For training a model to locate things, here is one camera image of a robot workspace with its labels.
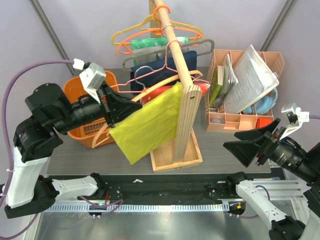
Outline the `yellow-green trousers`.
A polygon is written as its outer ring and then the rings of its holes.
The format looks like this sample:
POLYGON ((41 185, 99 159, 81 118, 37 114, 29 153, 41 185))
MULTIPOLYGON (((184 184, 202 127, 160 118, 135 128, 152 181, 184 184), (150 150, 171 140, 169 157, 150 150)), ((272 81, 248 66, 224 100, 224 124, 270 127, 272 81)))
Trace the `yellow-green trousers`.
POLYGON ((109 130, 131 165, 176 136, 182 91, 177 82, 109 130))

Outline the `peach wooden-look hanger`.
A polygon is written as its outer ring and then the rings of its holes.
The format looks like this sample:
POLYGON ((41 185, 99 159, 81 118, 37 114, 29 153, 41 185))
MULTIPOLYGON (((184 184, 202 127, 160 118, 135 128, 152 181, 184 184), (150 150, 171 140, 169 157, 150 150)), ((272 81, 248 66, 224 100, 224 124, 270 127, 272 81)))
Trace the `peach wooden-look hanger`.
MULTIPOLYGON (((147 73, 147 74, 145 74, 145 75, 142 75, 142 76, 140 76, 140 77, 138 77, 138 78, 136 78, 136 76, 135 76, 134 79, 130 79, 130 80, 128 80, 126 83, 117 83, 117 84, 111 85, 110 87, 111 87, 111 88, 114 88, 114 87, 115 87, 115 88, 118 88, 119 86, 126 86, 127 84, 129 84, 130 82, 132 82, 133 80, 135 80, 138 84, 141 84, 141 85, 143 86, 143 89, 142 89, 141 91, 131 91, 131 90, 129 91, 130 93, 138 93, 138 96, 136 96, 136 97, 134 97, 134 98, 132 99, 132 101, 137 102, 137 101, 139 101, 142 97, 146 96, 147 94, 151 93, 152 91, 156 90, 157 88, 163 87, 163 86, 165 86, 165 85, 167 85, 167 84, 169 84, 169 83, 171 83, 171 82, 173 82, 173 81, 176 81, 176 80, 178 80, 178 79, 180 78, 180 76, 179 76, 178 74, 176 74, 176 75, 174 75, 174 76, 168 77, 168 78, 166 78, 166 79, 164 79, 164 80, 162 80, 162 81, 154 84, 153 86, 151 86, 151 87, 149 87, 149 88, 146 88, 143 83, 141 83, 141 82, 138 81, 138 79, 140 79, 140 78, 144 78, 144 77, 146 77, 146 76, 149 76, 149 75, 151 75, 151 74, 153 74, 153 73, 156 73, 156 72, 158 72, 158 71, 161 71, 161 70, 162 70, 161 68, 158 69, 158 70, 153 70, 153 69, 152 69, 152 72, 149 72, 149 73, 147 73)), ((107 128, 108 128, 108 124, 105 123, 105 124, 100 128, 100 130, 95 134, 95 136, 94 136, 94 138, 93 138, 92 148, 95 148, 95 147, 96 147, 96 142, 97 142, 99 136, 100 136, 107 128)), ((103 143, 103 142, 104 142, 105 140, 107 140, 108 138, 109 138, 109 134, 107 134, 107 137, 106 137, 104 140, 102 140, 100 143, 98 143, 98 145, 100 145, 101 143, 103 143)))

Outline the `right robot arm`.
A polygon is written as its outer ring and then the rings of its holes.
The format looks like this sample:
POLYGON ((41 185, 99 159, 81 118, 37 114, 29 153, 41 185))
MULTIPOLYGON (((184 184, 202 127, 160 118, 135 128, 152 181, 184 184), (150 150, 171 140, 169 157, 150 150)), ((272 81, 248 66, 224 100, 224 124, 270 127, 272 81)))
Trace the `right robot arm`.
POLYGON ((268 229, 271 240, 318 240, 320 238, 320 145, 305 151, 300 144, 289 137, 300 129, 303 120, 290 117, 286 127, 278 127, 280 119, 253 130, 234 134, 236 141, 225 142, 223 146, 245 167, 254 160, 259 166, 268 160, 305 181, 309 189, 303 193, 309 209, 308 220, 303 223, 279 208, 269 198, 274 196, 297 200, 293 183, 284 181, 267 182, 262 193, 257 183, 244 172, 229 175, 225 191, 231 198, 240 197, 257 213, 268 229))

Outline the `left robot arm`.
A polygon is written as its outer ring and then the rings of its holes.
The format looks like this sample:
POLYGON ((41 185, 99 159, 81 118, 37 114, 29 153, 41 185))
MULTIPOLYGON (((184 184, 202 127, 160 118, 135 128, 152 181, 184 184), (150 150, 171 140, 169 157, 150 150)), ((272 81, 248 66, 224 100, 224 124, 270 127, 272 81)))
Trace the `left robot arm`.
POLYGON ((97 98, 84 94, 75 102, 70 102, 57 84, 46 83, 25 103, 31 116, 16 127, 13 137, 14 168, 4 208, 7 218, 35 215, 69 198, 104 198, 108 187, 98 173, 56 180, 42 176, 41 169, 63 143, 60 135, 102 118, 112 128, 140 110, 141 103, 106 83, 98 88, 97 98))

